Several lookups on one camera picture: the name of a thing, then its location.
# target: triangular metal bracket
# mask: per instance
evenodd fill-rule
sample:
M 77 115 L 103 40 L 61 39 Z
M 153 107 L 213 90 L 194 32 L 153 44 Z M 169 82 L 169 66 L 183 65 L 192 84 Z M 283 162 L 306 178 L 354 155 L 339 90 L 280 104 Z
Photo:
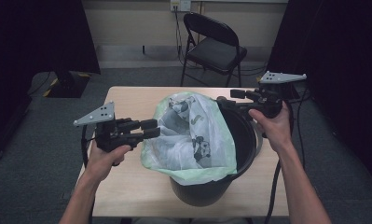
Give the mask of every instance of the triangular metal bracket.
M 108 120 L 113 120 L 114 118 L 114 102 L 111 101 L 110 103 L 102 105 L 96 110 L 90 112 L 83 118 L 75 120 L 75 122 L 73 122 L 73 125 L 80 126 L 98 122 L 105 122 Z
M 272 73 L 267 71 L 264 76 L 261 77 L 261 84 L 281 84 L 286 82 L 294 82 L 299 80 L 307 79 L 307 75 L 294 75 L 284 73 Z

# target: chair backrest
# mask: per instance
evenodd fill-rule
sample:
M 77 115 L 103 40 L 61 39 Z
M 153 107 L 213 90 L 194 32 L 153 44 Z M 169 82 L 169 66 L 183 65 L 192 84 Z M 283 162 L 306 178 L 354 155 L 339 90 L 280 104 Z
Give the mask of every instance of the chair backrest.
M 239 45 L 238 36 L 221 21 L 191 12 L 185 14 L 184 23 L 189 35 L 191 35 L 190 31 L 193 31 L 234 47 Z

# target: gray carpet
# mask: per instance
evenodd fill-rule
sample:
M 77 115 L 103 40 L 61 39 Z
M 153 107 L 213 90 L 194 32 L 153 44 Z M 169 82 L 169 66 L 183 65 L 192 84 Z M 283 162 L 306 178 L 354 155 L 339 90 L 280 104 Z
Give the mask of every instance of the gray carpet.
M 57 223 L 82 166 L 81 130 L 72 123 L 100 106 L 112 86 L 178 86 L 181 67 L 103 69 L 93 75 L 79 99 L 45 98 L 53 74 L 32 94 L 29 111 L 0 160 L 0 223 Z M 243 71 L 252 74 L 254 71 Z M 192 71 L 212 86 L 225 77 Z M 47 73 L 34 77 L 31 91 Z M 256 87 L 255 76 L 242 77 L 243 87 Z M 230 87 L 236 87 L 234 77 Z M 202 86 L 187 78 L 185 86 Z M 296 111 L 298 104 L 293 104 Z M 360 161 L 332 134 L 333 128 L 312 97 L 303 103 L 300 118 L 306 171 L 334 223 L 372 223 L 372 178 Z M 300 148 L 298 130 L 294 141 Z M 119 223 L 119 218 L 94 218 L 94 223 Z M 258 217 L 255 223 L 263 223 Z M 287 217 L 271 223 L 289 223 Z

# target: forearm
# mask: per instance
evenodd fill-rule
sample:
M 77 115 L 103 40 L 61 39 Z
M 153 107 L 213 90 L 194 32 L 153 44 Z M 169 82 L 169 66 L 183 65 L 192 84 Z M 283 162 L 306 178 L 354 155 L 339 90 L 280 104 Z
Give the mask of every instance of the forearm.
M 88 223 L 90 209 L 95 199 L 95 193 L 99 187 L 99 183 L 100 182 L 91 180 L 85 174 L 80 177 L 72 198 L 60 221 L 61 224 Z
M 281 161 L 291 223 L 331 223 L 293 144 L 275 148 Z

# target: person's left hand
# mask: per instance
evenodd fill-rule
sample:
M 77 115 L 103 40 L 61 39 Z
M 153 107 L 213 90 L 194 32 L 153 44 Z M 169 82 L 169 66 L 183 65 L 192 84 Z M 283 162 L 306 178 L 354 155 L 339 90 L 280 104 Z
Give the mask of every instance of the person's left hand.
M 95 140 L 91 143 L 90 160 L 85 175 L 99 183 L 107 178 L 113 164 L 120 164 L 124 161 L 124 155 L 131 150 L 131 147 L 121 146 L 107 153 L 96 146 Z

